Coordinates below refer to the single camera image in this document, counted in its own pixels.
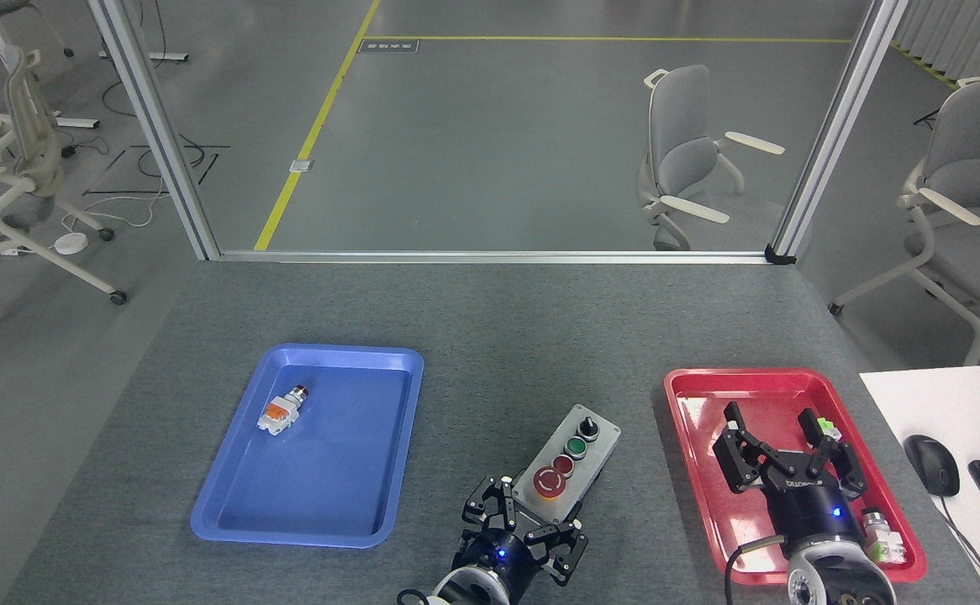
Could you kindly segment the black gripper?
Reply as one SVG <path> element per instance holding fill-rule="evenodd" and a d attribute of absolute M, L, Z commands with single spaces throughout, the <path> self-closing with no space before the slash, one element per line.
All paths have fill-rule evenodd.
<path fill-rule="evenodd" d="M 567 586 L 587 548 L 578 519 L 537 526 L 524 540 L 514 535 L 517 514 L 507 478 L 483 478 L 466 499 L 462 520 L 475 528 L 462 531 L 453 583 L 482 602 L 519 602 L 541 570 Z"/>
<path fill-rule="evenodd" d="M 739 403 L 729 402 L 724 418 L 727 424 L 713 443 L 712 451 L 732 493 L 742 494 L 749 489 L 759 479 L 764 463 L 783 470 L 777 451 L 746 429 Z M 805 466 L 808 478 L 786 478 L 780 471 L 762 474 L 761 490 L 773 529 L 785 536 L 782 554 L 789 558 L 815 541 L 843 540 L 862 546 L 864 535 L 852 517 L 848 501 L 855 501 L 869 487 L 854 445 L 836 436 L 835 426 L 818 418 L 813 409 L 803 409 L 798 424 L 813 448 Z M 825 471 L 828 462 L 835 468 L 837 479 Z"/>

